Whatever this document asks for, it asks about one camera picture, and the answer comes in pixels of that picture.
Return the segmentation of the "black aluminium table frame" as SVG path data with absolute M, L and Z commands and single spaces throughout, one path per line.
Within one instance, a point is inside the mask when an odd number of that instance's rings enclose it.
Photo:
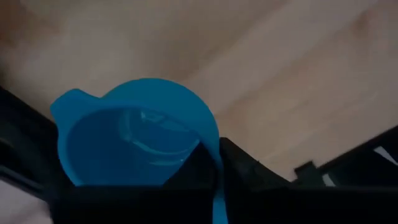
M 55 124 L 0 87 L 0 177 L 38 198 L 73 185 Z M 398 188 L 398 126 L 320 167 L 324 185 Z

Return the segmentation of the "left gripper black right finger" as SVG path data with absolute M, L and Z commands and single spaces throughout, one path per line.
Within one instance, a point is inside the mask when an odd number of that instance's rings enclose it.
M 291 182 L 262 165 L 228 138 L 220 138 L 220 153 L 224 163 L 229 163 L 250 189 L 292 186 Z

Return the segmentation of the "black frame clamp lever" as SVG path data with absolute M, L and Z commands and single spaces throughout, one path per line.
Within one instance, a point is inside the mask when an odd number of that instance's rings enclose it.
M 322 175 L 312 161 L 294 169 L 294 172 L 297 176 L 295 183 L 298 185 L 311 187 L 324 185 Z

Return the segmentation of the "light blue measuring cup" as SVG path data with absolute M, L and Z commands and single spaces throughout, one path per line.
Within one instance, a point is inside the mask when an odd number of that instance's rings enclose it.
M 50 110 L 58 158 L 76 186 L 162 185 L 204 145 L 218 171 L 212 224 L 228 224 L 218 127 L 209 107 L 188 88 L 141 78 L 102 97 L 69 90 Z

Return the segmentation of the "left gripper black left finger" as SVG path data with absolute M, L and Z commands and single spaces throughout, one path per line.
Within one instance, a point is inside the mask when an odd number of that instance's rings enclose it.
M 213 158 L 205 146 L 199 143 L 164 187 L 213 187 L 217 173 Z

